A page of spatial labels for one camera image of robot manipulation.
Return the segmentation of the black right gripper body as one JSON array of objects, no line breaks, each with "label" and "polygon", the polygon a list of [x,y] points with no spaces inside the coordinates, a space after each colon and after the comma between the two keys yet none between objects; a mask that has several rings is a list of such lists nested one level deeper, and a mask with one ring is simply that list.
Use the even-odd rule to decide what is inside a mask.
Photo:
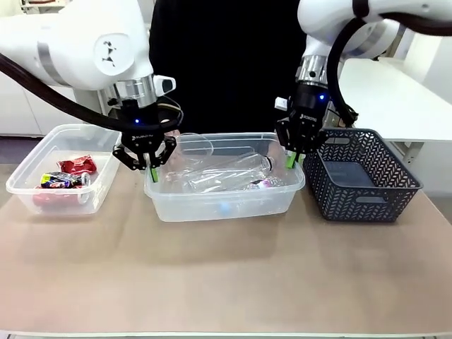
[{"label": "black right gripper body", "polygon": [[328,89],[298,83],[290,97],[290,138],[295,143],[310,143],[319,134],[328,106]]}]

